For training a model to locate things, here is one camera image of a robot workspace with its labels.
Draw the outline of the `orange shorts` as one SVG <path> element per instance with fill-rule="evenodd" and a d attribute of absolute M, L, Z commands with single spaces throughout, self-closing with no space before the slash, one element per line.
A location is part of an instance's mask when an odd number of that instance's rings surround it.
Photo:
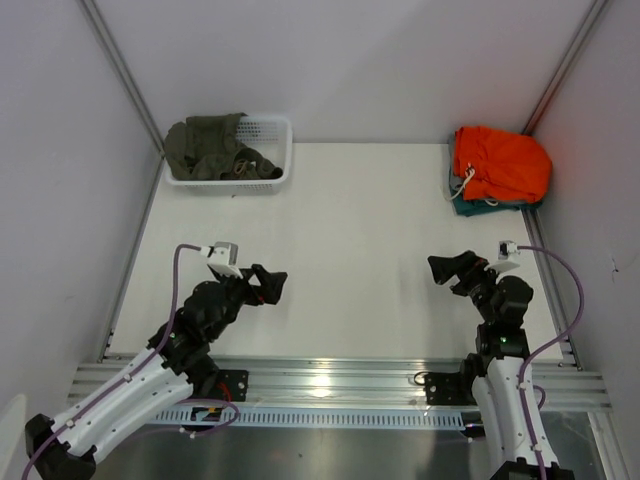
<path fill-rule="evenodd" d="M 466 201 L 537 203 L 548 192 L 552 167 L 530 136 L 486 126 L 463 126 L 454 134 L 452 171 L 463 180 Z"/>

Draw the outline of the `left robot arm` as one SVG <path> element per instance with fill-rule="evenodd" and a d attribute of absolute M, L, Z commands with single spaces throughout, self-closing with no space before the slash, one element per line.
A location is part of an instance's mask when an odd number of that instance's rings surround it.
<path fill-rule="evenodd" d="M 117 446 L 165 409 L 185 400 L 215 399 L 219 369 L 210 346 L 245 306 L 280 301 L 285 272 L 260 264 L 237 276 L 215 274 L 198 284 L 145 349 L 100 388 L 67 411 L 25 425 L 29 462 L 22 476 L 89 479 Z"/>

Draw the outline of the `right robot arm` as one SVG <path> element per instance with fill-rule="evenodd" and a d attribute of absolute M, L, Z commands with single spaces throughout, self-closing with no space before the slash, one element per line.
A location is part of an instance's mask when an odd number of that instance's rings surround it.
<path fill-rule="evenodd" d="M 481 317 L 476 349 L 458 371 L 415 375 L 427 405 L 478 407 L 494 479 L 574 478 L 559 463 L 536 401 L 534 356 L 523 328 L 533 288 L 472 251 L 427 262 L 435 283 L 470 299 Z"/>

